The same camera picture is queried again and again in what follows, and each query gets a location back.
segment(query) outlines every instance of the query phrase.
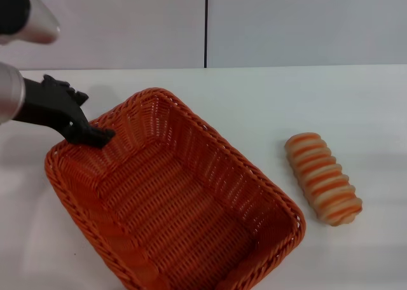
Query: table surface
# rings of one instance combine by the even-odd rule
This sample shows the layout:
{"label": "table surface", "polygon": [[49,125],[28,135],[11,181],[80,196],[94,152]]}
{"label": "table surface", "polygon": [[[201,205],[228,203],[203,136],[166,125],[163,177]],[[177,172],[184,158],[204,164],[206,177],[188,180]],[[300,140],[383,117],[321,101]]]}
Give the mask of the table surface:
{"label": "table surface", "polygon": [[[90,96],[88,119],[145,88],[170,90],[298,204],[305,238],[255,290],[407,288],[407,66],[23,75],[44,73]],[[300,132],[321,134],[363,199],[352,224],[319,223],[304,199],[283,148]],[[59,140],[49,128],[0,126],[1,289],[123,289],[45,177],[45,154]]]}

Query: striped bread roll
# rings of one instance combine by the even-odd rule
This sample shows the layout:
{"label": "striped bread roll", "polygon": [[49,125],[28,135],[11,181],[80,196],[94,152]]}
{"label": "striped bread roll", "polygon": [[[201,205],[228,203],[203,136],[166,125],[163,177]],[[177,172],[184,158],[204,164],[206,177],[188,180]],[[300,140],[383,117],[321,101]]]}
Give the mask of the striped bread roll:
{"label": "striped bread roll", "polygon": [[362,200],[321,137],[297,134],[285,147],[298,184],[318,218],[332,226],[351,223],[362,211]]}

